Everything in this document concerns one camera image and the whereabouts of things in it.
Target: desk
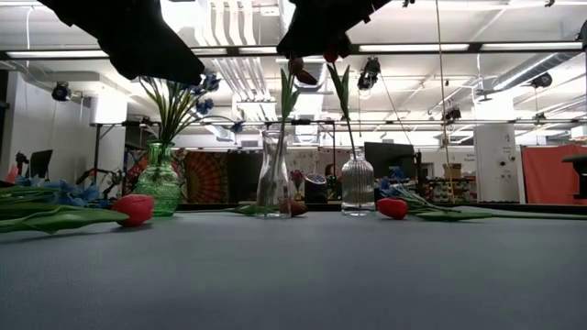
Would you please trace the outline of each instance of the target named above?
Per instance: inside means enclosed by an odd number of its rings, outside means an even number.
[[[178,214],[0,236],[6,330],[586,329],[587,222]]]

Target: computer monitor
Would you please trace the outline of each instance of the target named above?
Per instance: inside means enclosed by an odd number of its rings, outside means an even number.
[[[365,142],[365,159],[373,166],[375,178],[391,177],[393,166],[399,167],[405,178],[416,177],[412,145]]]
[[[34,178],[38,175],[41,179],[45,178],[45,176],[47,176],[47,172],[49,171],[49,163],[51,161],[52,155],[53,150],[33,152],[33,154],[30,155],[30,160],[28,161],[28,170],[25,177]]]

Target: cardboard box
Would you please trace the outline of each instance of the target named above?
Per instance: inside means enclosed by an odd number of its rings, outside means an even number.
[[[449,179],[449,172],[447,171],[447,164],[442,164],[442,167],[444,168],[444,178],[445,179]],[[452,179],[460,179],[460,169],[462,168],[461,164],[457,164],[457,163],[451,163],[450,164],[450,175],[452,176]]]

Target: green glass vase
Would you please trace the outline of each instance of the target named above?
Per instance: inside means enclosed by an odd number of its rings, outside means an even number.
[[[173,215],[182,195],[172,166],[172,146],[169,142],[149,142],[149,166],[138,176],[135,193],[155,199],[155,216]]]

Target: vase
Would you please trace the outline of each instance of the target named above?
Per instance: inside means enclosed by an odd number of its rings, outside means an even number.
[[[171,216],[180,203],[179,177],[172,166],[171,142],[149,142],[149,166],[138,176],[135,193],[152,196],[154,216]]]
[[[285,164],[287,135],[277,130],[266,130],[262,137],[263,166],[257,187],[256,216],[262,219],[286,219],[292,214],[289,172]]]
[[[342,214],[369,215],[375,211],[373,167],[362,150],[342,167]]]

